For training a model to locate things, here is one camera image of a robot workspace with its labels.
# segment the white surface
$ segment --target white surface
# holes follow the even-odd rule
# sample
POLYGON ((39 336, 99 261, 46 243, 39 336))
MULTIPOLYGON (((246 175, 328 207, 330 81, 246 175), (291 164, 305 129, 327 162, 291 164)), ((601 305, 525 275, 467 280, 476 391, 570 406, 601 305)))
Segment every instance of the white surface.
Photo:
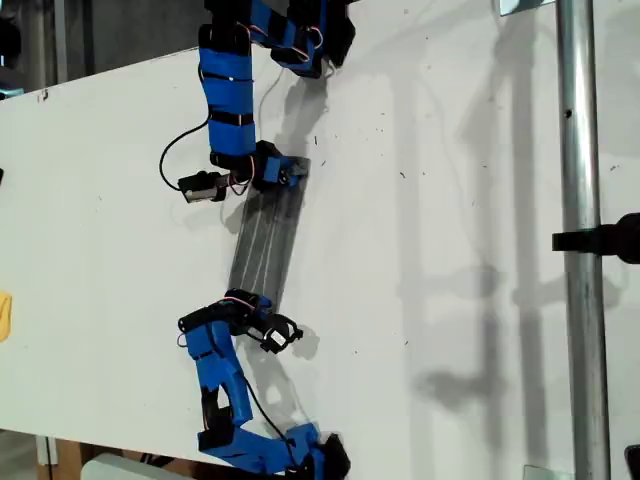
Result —
POLYGON ((168 472, 109 453, 94 458, 82 467, 80 480, 187 480, 191 477, 168 472))
MULTIPOLYGON (((603 217, 616 221, 638 209, 640 1, 596 7, 603 217)), ((358 37, 326 100, 288 72, 269 91, 280 69, 256 49, 260 138, 313 161, 282 312, 319 345, 247 372, 278 423, 308 415, 342 434, 352 479, 572 471, 554 8, 351 11, 358 37)), ((14 294, 0 427, 206 458, 176 321, 224 292, 238 200, 187 205, 157 173, 206 114, 196 63, 0 104, 0 289, 14 294)), ((190 137, 167 174, 207 168, 208 152, 206 132, 190 137)), ((640 272, 606 260, 605 275, 617 480, 640 441, 640 272)))

